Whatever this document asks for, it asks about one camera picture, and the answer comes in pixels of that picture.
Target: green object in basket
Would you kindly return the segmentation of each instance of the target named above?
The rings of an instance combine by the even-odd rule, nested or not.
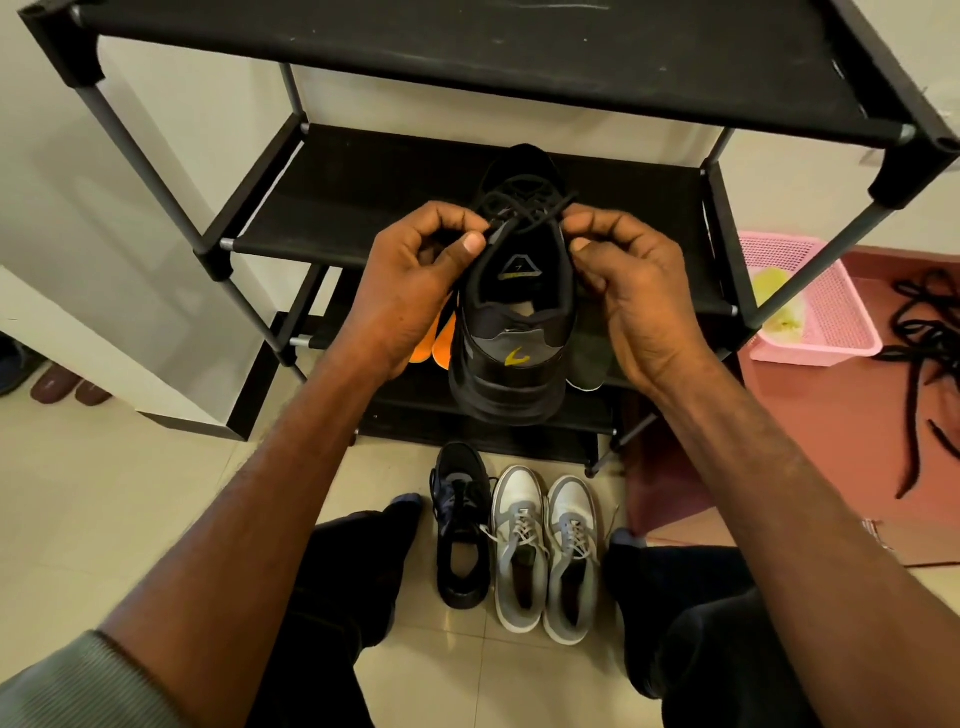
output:
[[[764,305],[788,280],[790,274],[776,266],[751,274],[756,305]],[[805,325],[806,300],[800,293],[770,317],[763,325],[763,332],[778,344],[800,344],[804,340]]]

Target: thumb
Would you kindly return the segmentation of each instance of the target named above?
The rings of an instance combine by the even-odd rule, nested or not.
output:
[[[487,247],[487,238],[482,232],[468,232],[453,245],[448,245],[430,265],[447,290],[457,282],[464,271]]]
[[[578,237],[570,243],[570,254],[581,273],[606,282],[613,281],[629,270],[632,260],[622,248],[613,243],[594,243],[585,237]]]

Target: white shoe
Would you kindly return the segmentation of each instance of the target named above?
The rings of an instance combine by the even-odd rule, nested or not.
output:
[[[530,632],[546,604],[549,567],[543,545],[543,493],[533,472],[507,468],[493,490],[491,531],[496,541],[493,597],[510,632]]]
[[[560,478],[547,495],[550,583],[543,626],[560,644],[579,643],[593,625],[600,587],[597,516],[587,484]]]

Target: person's left arm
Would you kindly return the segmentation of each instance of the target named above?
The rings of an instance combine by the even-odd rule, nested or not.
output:
[[[486,227],[430,203],[377,236],[343,329],[273,431],[101,626],[191,723],[246,721],[350,437],[483,250]],[[438,254],[440,228],[466,234]]]

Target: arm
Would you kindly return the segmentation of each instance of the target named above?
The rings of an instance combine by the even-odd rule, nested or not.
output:
[[[716,360],[679,246],[629,215],[582,206],[564,228],[604,295],[624,372],[707,483],[824,725],[960,724],[960,618],[876,543]]]
[[[429,235],[473,231],[439,256]],[[102,625],[200,726],[244,724],[350,436],[487,227],[431,203],[377,236],[348,320],[256,454]]]

